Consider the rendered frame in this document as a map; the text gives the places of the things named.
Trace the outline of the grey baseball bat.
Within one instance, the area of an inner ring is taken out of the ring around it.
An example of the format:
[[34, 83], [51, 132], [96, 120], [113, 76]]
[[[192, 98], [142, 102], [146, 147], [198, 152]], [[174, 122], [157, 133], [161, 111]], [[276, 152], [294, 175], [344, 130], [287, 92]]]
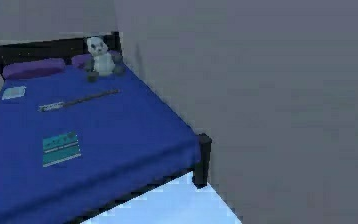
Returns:
[[44, 105], [40, 105], [38, 106], [38, 112], [49, 112], [49, 111], [54, 111], [54, 110], [59, 110], [61, 108], [66, 108], [66, 107], [70, 107], [79, 103], [83, 103], [83, 102], [87, 102], [96, 98], [100, 98], [100, 97], [104, 97], [104, 96], [108, 96], [111, 94], [117, 94], [120, 93], [121, 91], [119, 89], [113, 89], [113, 90], [107, 90], [101, 93], [97, 93], [97, 94], [91, 94], [82, 98], [78, 98], [75, 100], [71, 100], [71, 101], [60, 101], [60, 102], [55, 102], [55, 103], [50, 103], [50, 104], [44, 104]]

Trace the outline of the blue bed with black frame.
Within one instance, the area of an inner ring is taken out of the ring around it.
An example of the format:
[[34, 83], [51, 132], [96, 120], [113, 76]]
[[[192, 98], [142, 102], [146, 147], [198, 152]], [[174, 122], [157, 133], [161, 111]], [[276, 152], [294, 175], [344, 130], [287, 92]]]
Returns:
[[[89, 54], [82, 38], [0, 44], [7, 65], [61, 58], [63, 71], [4, 80], [23, 97], [0, 97], [0, 224], [79, 224], [187, 172], [207, 182], [211, 139], [197, 134], [132, 70], [87, 80], [71, 64]], [[107, 90], [121, 92], [49, 112], [38, 106]], [[75, 132], [81, 155], [44, 167], [44, 138]]]

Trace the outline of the white and grey teddy bear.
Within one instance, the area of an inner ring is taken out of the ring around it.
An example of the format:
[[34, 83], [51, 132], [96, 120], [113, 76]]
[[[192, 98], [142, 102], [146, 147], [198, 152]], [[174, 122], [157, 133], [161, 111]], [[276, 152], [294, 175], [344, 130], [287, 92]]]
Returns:
[[95, 82], [99, 77], [122, 75], [125, 72], [123, 56], [119, 53], [111, 54], [101, 37], [88, 37], [85, 43], [90, 54], [90, 59], [84, 64], [89, 82]]

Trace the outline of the teal book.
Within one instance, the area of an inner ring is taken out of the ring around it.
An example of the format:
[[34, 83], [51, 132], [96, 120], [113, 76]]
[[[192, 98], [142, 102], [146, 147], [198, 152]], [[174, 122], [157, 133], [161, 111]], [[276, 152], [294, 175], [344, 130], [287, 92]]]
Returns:
[[75, 132], [44, 138], [42, 145], [44, 167], [56, 165], [81, 155], [78, 136]]

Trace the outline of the pale blue flat rectangle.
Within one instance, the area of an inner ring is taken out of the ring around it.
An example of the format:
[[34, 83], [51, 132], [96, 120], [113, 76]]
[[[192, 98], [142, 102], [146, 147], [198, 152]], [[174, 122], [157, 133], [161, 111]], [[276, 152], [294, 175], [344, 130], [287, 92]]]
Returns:
[[2, 94], [2, 99], [8, 100], [8, 99], [23, 97], [25, 95], [25, 92], [26, 92], [25, 86], [7, 88], [4, 90]]

